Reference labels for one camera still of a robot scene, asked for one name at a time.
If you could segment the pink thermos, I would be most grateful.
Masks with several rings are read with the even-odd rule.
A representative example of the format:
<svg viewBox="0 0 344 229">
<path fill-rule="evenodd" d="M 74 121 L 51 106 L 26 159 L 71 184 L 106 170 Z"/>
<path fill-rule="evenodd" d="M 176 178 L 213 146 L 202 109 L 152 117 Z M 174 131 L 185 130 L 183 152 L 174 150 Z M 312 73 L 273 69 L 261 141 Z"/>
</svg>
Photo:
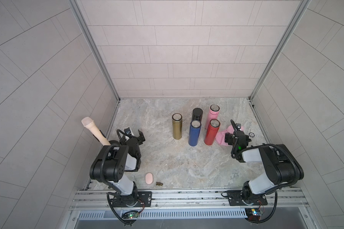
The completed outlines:
<svg viewBox="0 0 344 229">
<path fill-rule="evenodd" d="M 217 119 L 218 114 L 220 111 L 220 107 L 218 105 L 211 105 L 208 111 L 206 123 L 205 123 L 205 129 L 208 129 L 208 126 L 210 124 L 210 121 L 212 119 Z"/>
</svg>

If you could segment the blue thermos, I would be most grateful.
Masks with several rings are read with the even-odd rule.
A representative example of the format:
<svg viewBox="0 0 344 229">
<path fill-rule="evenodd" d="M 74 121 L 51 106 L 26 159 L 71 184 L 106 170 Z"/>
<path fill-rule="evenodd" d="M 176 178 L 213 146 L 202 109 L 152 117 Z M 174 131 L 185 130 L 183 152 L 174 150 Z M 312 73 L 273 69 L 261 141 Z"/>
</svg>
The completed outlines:
<svg viewBox="0 0 344 229">
<path fill-rule="evenodd" d="M 198 139 L 201 131 L 201 122 L 193 120 L 190 124 L 188 144 L 195 147 L 198 144 Z"/>
</svg>

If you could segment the black thermos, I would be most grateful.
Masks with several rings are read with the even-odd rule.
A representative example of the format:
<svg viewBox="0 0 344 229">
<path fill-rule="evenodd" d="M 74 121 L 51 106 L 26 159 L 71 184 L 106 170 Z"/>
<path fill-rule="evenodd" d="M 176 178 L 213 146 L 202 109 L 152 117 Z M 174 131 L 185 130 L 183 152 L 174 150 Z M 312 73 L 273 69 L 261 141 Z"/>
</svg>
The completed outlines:
<svg viewBox="0 0 344 229">
<path fill-rule="evenodd" d="M 203 117 L 203 110 L 200 108 L 194 108 L 192 111 L 192 121 L 198 120 L 201 122 L 202 117 Z"/>
</svg>

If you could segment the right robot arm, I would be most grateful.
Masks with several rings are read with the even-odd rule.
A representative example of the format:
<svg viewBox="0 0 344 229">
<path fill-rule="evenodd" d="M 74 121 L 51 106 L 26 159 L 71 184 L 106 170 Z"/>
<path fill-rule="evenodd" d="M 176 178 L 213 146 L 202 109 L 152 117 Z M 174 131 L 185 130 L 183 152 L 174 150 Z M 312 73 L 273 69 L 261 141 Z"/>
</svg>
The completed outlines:
<svg viewBox="0 0 344 229">
<path fill-rule="evenodd" d="M 264 166 L 264 172 L 246 181 L 241 191 L 226 192 L 230 206 L 267 205 L 267 195 L 304 178 L 302 167 L 284 144 L 248 147 L 250 141 L 242 131 L 225 134 L 225 142 L 233 146 L 231 156 L 234 159 L 240 163 L 261 162 Z"/>
</svg>

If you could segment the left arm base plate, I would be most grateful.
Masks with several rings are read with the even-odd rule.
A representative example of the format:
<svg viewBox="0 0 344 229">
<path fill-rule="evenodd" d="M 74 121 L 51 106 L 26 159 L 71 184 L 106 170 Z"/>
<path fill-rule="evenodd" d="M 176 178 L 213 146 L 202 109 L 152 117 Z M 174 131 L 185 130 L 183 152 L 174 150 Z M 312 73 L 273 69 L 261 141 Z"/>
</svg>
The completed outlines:
<svg viewBox="0 0 344 229">
<path fill-rule="evenodd" d="M 110 200 L 113 207 L 116 208 L 140 208 L 150 207 L 152 201 L 152 192 L 138 191 L 130 195 L 115 196 Z"/>
</svg>

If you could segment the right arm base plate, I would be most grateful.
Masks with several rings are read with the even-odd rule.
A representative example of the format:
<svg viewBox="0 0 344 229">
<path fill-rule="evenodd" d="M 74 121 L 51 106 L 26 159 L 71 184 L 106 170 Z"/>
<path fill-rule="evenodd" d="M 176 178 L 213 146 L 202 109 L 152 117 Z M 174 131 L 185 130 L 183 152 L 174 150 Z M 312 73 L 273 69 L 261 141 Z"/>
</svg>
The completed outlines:
<svg viewBox="0 0 344 229">
<path fill-rule="evenodd" d="M 230 206 L 266 206 L 268 204 L 264 194 L 256 195 L 251 191 L 228 190 L 222 196 L 228 199 Z"/>
</svg>

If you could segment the gold thermos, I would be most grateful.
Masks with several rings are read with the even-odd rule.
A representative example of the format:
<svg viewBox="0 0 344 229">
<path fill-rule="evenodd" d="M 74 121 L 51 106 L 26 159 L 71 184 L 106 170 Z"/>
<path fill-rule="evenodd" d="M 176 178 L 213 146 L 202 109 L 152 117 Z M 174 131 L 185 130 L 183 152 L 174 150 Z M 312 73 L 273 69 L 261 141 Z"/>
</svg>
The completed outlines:
<svg viewBox="0 0 344 229">
<path fill-rule="evenodd" d="M 180 113 L 174 113 L 172 115 L 172 125 L 173 125 L 173 138 L 178 140 L 182 138 L 182 124 L 183 117 Z"/>
</svg>

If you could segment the pink cloth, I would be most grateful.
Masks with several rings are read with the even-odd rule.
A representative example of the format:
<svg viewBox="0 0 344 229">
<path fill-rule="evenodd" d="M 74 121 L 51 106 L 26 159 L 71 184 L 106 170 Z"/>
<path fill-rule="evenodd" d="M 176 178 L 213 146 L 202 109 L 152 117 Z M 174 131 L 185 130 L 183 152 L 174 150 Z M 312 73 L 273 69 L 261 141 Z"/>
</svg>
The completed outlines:
<svg viewBox="0 0 344 229">
<path fill-rule="evenodd" d="M 222 146 L 234 146 L 237 140 L 245 137 L 244 132 L 240 129 L 236 132 L 233 126 L 229 126 L 226 130 L 218 132 L 216 135 L 216 142 Z"/>
</svg>

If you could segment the red thermos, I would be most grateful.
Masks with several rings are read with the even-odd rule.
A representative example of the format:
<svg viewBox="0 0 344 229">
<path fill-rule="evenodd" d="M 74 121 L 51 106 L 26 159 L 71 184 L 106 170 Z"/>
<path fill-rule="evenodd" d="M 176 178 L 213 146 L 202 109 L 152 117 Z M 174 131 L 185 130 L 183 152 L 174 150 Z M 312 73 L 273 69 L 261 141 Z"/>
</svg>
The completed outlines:
<svg viewBox="0 0 344 229">
<path fill-rule="evenodd" d="M 204 143 L 208 146 L 213 145 L 216 135 L 219 131 L 220 128 L 220 122 L 217 119 L 211 119 L 208 127 L 207 127 L 207 132 L 206 136 L 204 139 Z"/>
</svg>

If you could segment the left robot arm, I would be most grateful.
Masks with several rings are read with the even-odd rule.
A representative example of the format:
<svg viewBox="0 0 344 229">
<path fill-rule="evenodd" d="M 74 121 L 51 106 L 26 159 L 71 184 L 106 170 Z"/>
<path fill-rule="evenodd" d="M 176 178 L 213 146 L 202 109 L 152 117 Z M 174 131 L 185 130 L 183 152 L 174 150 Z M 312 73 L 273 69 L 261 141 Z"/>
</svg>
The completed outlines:
<svg viewBox="0 0 344 229">
<path fill-rule="evenodd" d="M 90 167 L 92 180 L 107 185 L 115 192 L 113 204 L 117 207 L 132 207 L 138 203 L 138 189 L 124 172 L 137 172 L 141 165 L 140 145 L 145 141 L 143 132 L 134 136 L 129 128 L 117 129 L 119 141 L 105 141 L 98 156 Z"/>
</svg>

